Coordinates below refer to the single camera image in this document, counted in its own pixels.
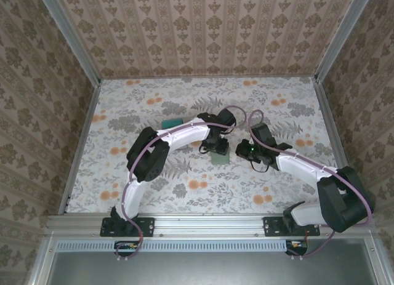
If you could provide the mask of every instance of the gray floor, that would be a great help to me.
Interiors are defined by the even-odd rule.
[[[335,240],[301,261],[267,252],[146,252],[128,261],[117,261],[110,253],[60,253],[49,284],[370,285],[376,281],[362,242]]]

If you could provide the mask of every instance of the green block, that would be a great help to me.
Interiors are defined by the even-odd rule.
[[[175,126],[182,125],[182,124],[183,124],[182,118],[164,120],[163,122],[161,122],[161,128],[162,129],[169,129],[169,128],[173,128]]]
[[[225,155],[220,155],[211,152],[211,163],[212,165],[226,165],[230,163],[230,149],[227,150]]]

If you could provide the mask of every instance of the black mounting plate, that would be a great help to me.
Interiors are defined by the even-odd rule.
[[[112,230],[111,227],[113,219],[111,217],[105,217],[101,224],[100,236],[101,237],[138,237],[138,231],[133,228],[129,235],[124,233],[117,233]],[[155,230],[155,218],[154,217],[137,217],[134,222],[141,228],[144,238],[153,237],[153,232]]]
[[[264,234],[266,237],[279,236],[301,236],[305,237],[305,230],[309,236],[320,236],[319,226],[306,225],[294,230],[292,233],[288,232],[283,223],[283,216],[263,217]]]

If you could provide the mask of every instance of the patterned wall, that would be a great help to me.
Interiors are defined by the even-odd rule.
[[[101,78],[313,74],[351,0],[61,0]]]
[[[394,0],[370,0],[324,80],[348,161],[394,259]]]
[[[23,284],[56,214],[92,87],[41,0],[0,0],[0,284]]]

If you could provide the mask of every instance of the floral tablecloth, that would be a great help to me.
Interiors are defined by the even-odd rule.
[[[227,105],[263,110],[278,143],[335,165],[312,78],[104,80],[67,212],[107,212],[116,204],[127,179],[126,153],[143,128],[160,129],[163,120],[188,121]],[[240,122],[242,114],[232,111]],[[212,165],[210,154],[198,152],[199,142],[171,153],[140,212],[276,213],[317,199],[315,187],[289,174],[253,171],[235,155],[243,138],[249,138],[246,126],[228,135],[227,165]]]

